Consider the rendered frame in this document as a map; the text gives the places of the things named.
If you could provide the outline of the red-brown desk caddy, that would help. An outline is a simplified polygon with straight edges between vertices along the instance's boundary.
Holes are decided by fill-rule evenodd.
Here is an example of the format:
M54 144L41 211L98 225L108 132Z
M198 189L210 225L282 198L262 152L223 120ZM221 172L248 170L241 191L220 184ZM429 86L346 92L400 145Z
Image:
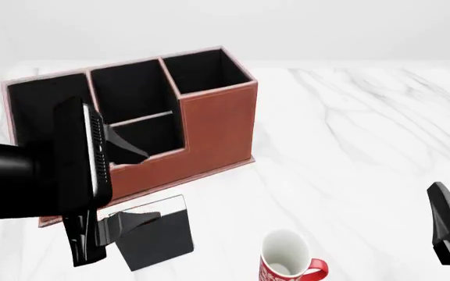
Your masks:
M222 46L2 83L12 144L50 137L53 106L77 95L149 154L109 165L113 204L251 163L257 91L257 79Z

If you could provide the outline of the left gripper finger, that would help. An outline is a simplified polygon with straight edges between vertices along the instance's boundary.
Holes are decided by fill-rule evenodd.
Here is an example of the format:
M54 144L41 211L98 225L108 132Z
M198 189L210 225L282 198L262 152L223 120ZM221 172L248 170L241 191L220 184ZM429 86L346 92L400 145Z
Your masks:
M132 155L136 155L134 157L135 162L129 162L129 164L142 163L149 158L149 155L146 151L143 151L124 140L120 135L118 135L118 133L116 133L112 126L105 124L104 134L107 142L110 142L115 147L118 147L125 151L129 151Z
M109 217L109 237L120 238L121 236L137 229L139 226L149 224L161 218L160 212L130 213L117 212Z

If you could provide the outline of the red patterned mug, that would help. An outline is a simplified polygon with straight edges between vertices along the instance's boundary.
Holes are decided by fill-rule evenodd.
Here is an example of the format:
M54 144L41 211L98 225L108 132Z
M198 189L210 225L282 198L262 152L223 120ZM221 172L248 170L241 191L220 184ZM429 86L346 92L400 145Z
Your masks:
M328 264L312 257L305 240L295 231L276 229L262 241L259 281L321 281Z

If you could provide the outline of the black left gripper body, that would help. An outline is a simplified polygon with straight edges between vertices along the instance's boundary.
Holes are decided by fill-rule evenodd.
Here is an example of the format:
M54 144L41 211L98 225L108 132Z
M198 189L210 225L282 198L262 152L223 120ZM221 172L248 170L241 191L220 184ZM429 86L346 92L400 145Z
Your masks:
M53 109L55 176L59 214L66 229L73 266L106 257L97 243L97 210L113 196L103 119L79 97Z

